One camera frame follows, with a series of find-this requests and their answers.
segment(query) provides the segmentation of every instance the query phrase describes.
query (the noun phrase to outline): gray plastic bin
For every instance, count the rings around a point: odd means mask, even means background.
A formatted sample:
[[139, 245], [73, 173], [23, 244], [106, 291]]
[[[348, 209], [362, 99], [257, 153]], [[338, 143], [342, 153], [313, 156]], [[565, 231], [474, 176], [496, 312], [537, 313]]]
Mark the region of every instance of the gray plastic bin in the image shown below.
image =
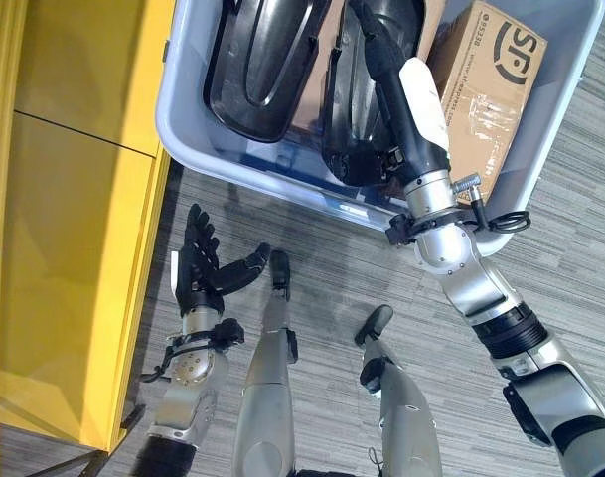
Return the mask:
[[[443, 22], [469, 0], [448, 0]], [[578, 84], [605, 0], [491, 0], [548, 41], [521, 125], [488, 204], [488, 217], [526, 207], [558, 126]], [[165, 148], [190, 169], [377, 230], [402, 203], [372, 189], [344, 186], [320, 153], [292, 142], [262, 144], [216, 121], [203, 103], [203, 83], [223, 0], [178, 0], [156, 109]], [[479, 235], [489, 255], [511, 236]]]

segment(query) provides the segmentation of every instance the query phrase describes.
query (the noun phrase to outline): printed logo on box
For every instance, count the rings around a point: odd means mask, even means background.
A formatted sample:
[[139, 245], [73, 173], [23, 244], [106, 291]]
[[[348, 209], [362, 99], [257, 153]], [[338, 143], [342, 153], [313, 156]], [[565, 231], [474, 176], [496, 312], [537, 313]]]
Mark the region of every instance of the printed logo on box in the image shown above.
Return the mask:
[[531, 33], [506, 21], [494, 44], [494, 65], [503, 78], [514, 84], [525, 84], [531, 65], [531, 54], [538, 39]]

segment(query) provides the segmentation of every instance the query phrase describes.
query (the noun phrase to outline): cardboard box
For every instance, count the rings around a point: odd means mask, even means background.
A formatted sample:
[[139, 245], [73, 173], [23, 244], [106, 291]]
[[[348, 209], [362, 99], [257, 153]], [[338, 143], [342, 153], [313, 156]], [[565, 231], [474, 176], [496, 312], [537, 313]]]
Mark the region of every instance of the cardboard box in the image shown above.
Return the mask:
[[538, 34], [479, 0], [437, 37], [430, 67], [450, 136], [452, 179], [478, 172], [484, 201], [505, 162], [545, 48]]
[[[445, 9], [446, 0], [424, 0], [425, 19], [423, 30], [419, 39], [417, 55], [424, 61], [427, 60], [430, 48], [435, 38], [439, 21]], [[329, 68], [331, 50], [335, 47], [336, 39], [340, 31], [340, 21], [345, 0], [333, 0], [326, 14], [320, 34], [318, 35], [318, 56], [315, 60], [311, 75], [300, 97], [298, 108], [293, 116], [291, 125], [301, 131], [312, 134], [322, 132], [320, 112], [324, 103], [324, 88], [326, 85], [326, 73]]]

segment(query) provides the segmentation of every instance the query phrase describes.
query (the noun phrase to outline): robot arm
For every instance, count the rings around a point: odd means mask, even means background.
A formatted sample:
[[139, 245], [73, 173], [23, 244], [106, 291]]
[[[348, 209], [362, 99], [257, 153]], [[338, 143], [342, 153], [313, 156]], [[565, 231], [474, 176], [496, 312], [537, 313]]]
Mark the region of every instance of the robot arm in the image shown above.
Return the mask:
[[130, 475], [136, 477], [184, 477], [192, 467], [214, 417], [218, 392], [227, 378], [226, 351], [244, 342], [242, 327], [234, 319], [221, 322], [223, 296], [244, 288], [266, 265], [270, 247], [261, 244], [247, 258], [219, 267], [209, 216], [194, 205], [188, 216], [185, 243], [172, 259], [172, 284], [181, 308], [182, 332], [171, 337], [165, 358], [154, 373], [143, 375], [152, 382], [175, 360], [172, 378], [148, 439]]
[[[415, 243], [417, 260], [433, 274], [457, 311], [487, 347], [501, 375], [510, 381], [504, 395], [524, 433], [534, 442], [554, 446], [567, 477], [605, 477], [605, 407], [602, 397], [575, 360], [547, 331], [519, 294], [477, 251], [474, 230], [529, 225], [525, 213], [488, 223], [478, 189], [470, 177], [451, 183], [445, 144], [432, 130], [445, 130], [443, 115], [428, 111], [415, 117], [416, 96], [436, 95], [432, 76], [426, 86], [410, 77], [427, 69], [418, 59], [405, 64], [396, 44], [366, 2], [351, 0], [366, 37], [366, 59], [377, 83], [385, 122], [404, 163], [393, 171], [403, 184], [409, 216], [391, 221], [386, 232], [393, 244]], [[413, 87], [422, 90], [411, 91]], [[427, 124], [432, 117], [441, 122]], [[459, 205], [468, 191], [472, 209]]]

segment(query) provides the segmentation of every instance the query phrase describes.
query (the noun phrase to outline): floor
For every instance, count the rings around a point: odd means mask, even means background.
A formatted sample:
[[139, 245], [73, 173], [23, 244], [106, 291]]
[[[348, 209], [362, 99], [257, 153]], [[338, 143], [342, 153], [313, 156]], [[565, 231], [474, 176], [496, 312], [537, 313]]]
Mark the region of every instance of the floor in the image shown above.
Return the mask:
[[[505, 382], [487, 352], [438, 284], [414, 266], [410, 249], [177, 164], [170, 171], [135, 373], [160, 363], [166, 335], [180, 329], [169, 289], [169, 252], [180, 246], [194, 202], [212, 217], [223, 262], [262, 240], [290, 253], [292, 327], [300, 348], [300, 360], [290, 369], [298, 468], [376, 475], [367, 449], [380, 449], [378, 402], [358, 384], [361, 352], [352, 337], [376, 306], [388, 303], [395, 318], [387, 341], [430, 402], [444, 475], [561, 475], [555, 453], [531, 445], [520, 432], [501, 394]], [[516, 235], [494, 262], [605, 397], [605, 20], [529, 210], [531, 229]], [[229, 475], [240, 389], [268, 296], [265, 275], [226, 299], [226, 316], [242, 324], [246, 343], [228, 353], [227, 385], [190, 475]], [[150, 410], [101, 476], [127, 475], [164, 389], [163, 383], [139, 386], [132, 380], [129, 395]], [[75, 446], [1, 431], [4, 477], [37, 472], [79, 453]]]

